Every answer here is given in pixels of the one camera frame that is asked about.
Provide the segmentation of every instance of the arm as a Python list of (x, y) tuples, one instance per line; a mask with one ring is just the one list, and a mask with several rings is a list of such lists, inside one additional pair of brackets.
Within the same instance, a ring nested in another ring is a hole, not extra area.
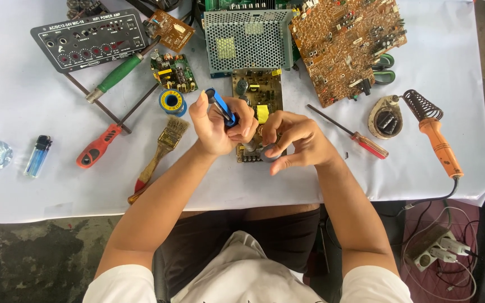
[(100, 260), (95, 279), (119, 265), (138, 264), (151, 269), (152, 256), (177, 222), (192, 193), (219, 155), (228, 154), (238, 142), (248, 142), (258, 121), (243, 100), (224, 97), (240, 117), (226, 130), (224, 117), (211, 107), (202, 92), (189, 108), (198, 141), (149, 186), (126, 211), (113, 230)]
[(315, 166), (325, 207), (342, 246), (343, 276), (362, 265), (380, 266), (398, 276), (381, 219), (317, 123), (303, 115), (278, 111), (265, 123), (264, 145), (276, 142), (277, 133), (282, 137), (267, 156), (281, 154), (291, 143), (295, 153), (272, 163), (271, 175), (290, 166)]

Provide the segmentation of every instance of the table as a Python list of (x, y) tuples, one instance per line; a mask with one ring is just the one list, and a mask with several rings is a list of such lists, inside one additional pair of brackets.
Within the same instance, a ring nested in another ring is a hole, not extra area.
[[(103, 2), (113, 11), (128, 7), (123, 0)], [(361, 96), (358, 102), (341, 100), (323, 112), (375, 139), (366, 126), (375, 102), (385, 95), (416, 89), (445, 113), (442, 133), (465, 172), (453, 198), (481, 205), (485, 199), (485, 110), (473, 3), (398, 0), (398, 4), (405, 18), (408, 43), (390, 51), (396, 59), (396, 81), (385, 87), (374, 86), (371, 95)], [(185, 2), (174, 15), (185, 13), (189, 6)], [(64, 20), (65, 13), (62, 0), (0, 0), (0, 140), (14, 150), (12, 164), (0, 170), (0, 223), (124, 213), (128, 208), (126, 198), (132, 194), (139, 172), (154, 155), (156, 139), (165, 127), (166, 115), (158, 106), (158, 90), (125, 123), (133, 130), (131, 135), (117, 137), (92, 168), (76, 166), (79, 153), (111, 120), (55, 71), (30, 36), (31, 28)], [(231, 95), (229, 78), (210, 79), (204, 45), (204, 36), (197, 30), (183, 49), (199, 87), (214, 86), (220, 93)], [(101, 98), (117, 116), (122, 117), (154, 84), (147, 61)], [(92, 89), (118, 64), (106, 63), (72, 75)], [(315, 119), (340, 154), (349, 153), (347, 165), (370, 200), (419, 199), (450, 192), (452, 180), (405, 104), (401, 104), (401, 133), (390, 140), (375, 139), (390, 152), (386, 160), (379, 160), (305, 107), (308, 103), (318, 106), (319, 102), (301, 62), (299, 66), (299, 72), (282, 73), (285, 110)], [(185, 99), (192, 103), (197, 95), (190, 93)], [(184, 119), (190, 120), (188, 114)], [(40, 176), (32, 180), (22, 172), (41, 134), (52, 136), (53, 145)], [(154, 178), (195, 140), (191, 128), (177, 149), (160, 162)], [(313, 167), (290, 168), (271, 177), (267, 164), (238, 164), (232, 153), (212, 165), (186, 210), (319, 201)]]

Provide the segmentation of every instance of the white t-shirt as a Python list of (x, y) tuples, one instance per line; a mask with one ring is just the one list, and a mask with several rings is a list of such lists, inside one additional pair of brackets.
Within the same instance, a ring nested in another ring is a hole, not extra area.
[[(295, 273), (267, 259), (259, 243), (237, 231), (199, 275), (179, 291), (171, 303), (324, 302)], [(347, 273), (342, 299), (347, 302), (411, 302), (408, 287), (391, 271), (360, 266)], [(91, 282), (84, 303), (154, 302), (152, 273), (141, 265), (114, 267)]]

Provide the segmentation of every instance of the solder wire spool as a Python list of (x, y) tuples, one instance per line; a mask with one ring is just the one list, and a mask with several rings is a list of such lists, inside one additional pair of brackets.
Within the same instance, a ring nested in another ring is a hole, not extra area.
[(186, 101), (176, 89), (166, 89), (158, 97), (160, 107), (169, 115), (178, 117), (186, 113)]

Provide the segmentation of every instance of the brush bristles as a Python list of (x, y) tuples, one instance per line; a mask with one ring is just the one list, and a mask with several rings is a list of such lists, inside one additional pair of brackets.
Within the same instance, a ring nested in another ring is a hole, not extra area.
[(166, 129), (171, 130), (173, 133), (179, 136), (182, 136), (189, 127), (190, 123), (176, 116), (168, 115), (168, 125), (166, 126)]

